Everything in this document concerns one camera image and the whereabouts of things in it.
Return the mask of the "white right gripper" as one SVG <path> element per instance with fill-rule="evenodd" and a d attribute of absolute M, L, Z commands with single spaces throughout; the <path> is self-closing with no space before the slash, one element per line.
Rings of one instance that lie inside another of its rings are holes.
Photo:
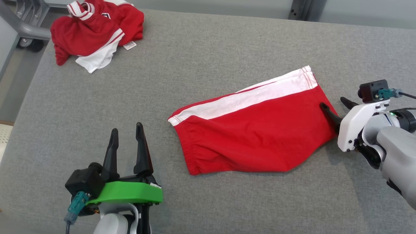
<path fill-rule="evenodd" d="M 342 104 L 350 110 L 342 119 L 325 103 L 320 103 L 320 108 L 325 114 L 330 126 L 338 134 L 337 145 L 343 152 L 353 150 L 353 142 L 373 116 L 374 113 L 382 112 L 389 105 L 390 100 L 359 105 L 351 100 L 341 97 Z"/>

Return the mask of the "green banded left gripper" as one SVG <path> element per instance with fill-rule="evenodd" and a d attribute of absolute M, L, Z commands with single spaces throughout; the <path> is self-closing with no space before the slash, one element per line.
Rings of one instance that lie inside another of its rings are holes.
<path fill-rule="evenodd" d="M 154 170 L 142 123 L 136 124 L 136 140 L 138 147 L 133 172 L 137 177 L 151 176 Z M 104 183 L 97 197 L 91 197 L 86 202 L 86 206 L 98 205 L 99 203 L 162 203 L 162 187 L 156 182 L 150 180 L 145 182 L 115 181 L 120 178 L 117 172 L 116 152 L 118 147 L 118 129 L 114 128 L 110 135 L 101 172 L 101 177 L 107 183 Z"/>

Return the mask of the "red shorts with white stripe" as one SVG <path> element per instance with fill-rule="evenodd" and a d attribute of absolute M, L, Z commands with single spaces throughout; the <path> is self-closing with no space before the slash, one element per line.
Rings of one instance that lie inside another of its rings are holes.
<path fill-rule="evenodd" d="M 191 175 L 288 172 L 336 136 L 321 103 L 334 111 L 311 67 L 305 66 L 184 106 L 168 122 Z"/>

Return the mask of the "red and white basketball jersey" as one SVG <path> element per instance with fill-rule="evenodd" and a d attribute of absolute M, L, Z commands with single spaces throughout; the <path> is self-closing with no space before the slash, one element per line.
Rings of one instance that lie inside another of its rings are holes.
<path fill-rule="evenodd" d="M 131 49 L 143 38 L 145 15 L 126 0 L 84 0 L 67 5 L 69 14 L 51 26 L 56 63 L 71 56 L 88 73 L 106 67 L 119 47 Z"/>

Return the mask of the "white perforated panel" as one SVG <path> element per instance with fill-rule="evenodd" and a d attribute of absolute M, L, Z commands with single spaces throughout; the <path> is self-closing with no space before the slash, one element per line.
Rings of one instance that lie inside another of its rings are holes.
<path fill-rule="evenodd" d="M 13 126 L 0 124 L 0 162 L 3 158 Z"/>

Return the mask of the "grey fabric panel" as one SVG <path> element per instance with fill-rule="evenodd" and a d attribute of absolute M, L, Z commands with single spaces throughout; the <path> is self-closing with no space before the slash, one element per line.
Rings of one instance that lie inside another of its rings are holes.
<path fill-rule="evenodd" d="M 133 173 L 141 122 L 164 202 L 152 234 L 416 234 L 416 211 L 335 141 L 283 174 L 191 176 L 168 117 L 309 65 L 340 115 L 341 96 L 386 79 L 416 94 L 416 30 L 144 9 L 144 39 L 88 74 L 45 49 L 0 163 L 0 234 L 64 234 L 75 169 L 102 163 L 119 130 Z"/>

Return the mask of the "grey metal post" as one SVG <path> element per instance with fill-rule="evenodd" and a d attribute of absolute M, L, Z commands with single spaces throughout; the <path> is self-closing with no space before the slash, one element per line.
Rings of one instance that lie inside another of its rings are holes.
<path fill-rule="evenodd" d="M 318 22 L 327 0 L 293 0 L 289 12 L 289 20 Z"/>

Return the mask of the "grey metal cart frame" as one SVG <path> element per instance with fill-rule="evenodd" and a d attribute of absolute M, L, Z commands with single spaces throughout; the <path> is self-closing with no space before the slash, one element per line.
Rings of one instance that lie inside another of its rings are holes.
<path fill-rule="evenodd" d="M 0 0 L 0 17 L 19 35 L 17 48 L 43 49 L 44 41 L 51 38 L 50 31 L 41 27 L 49 9 L 44 0 Z"/>

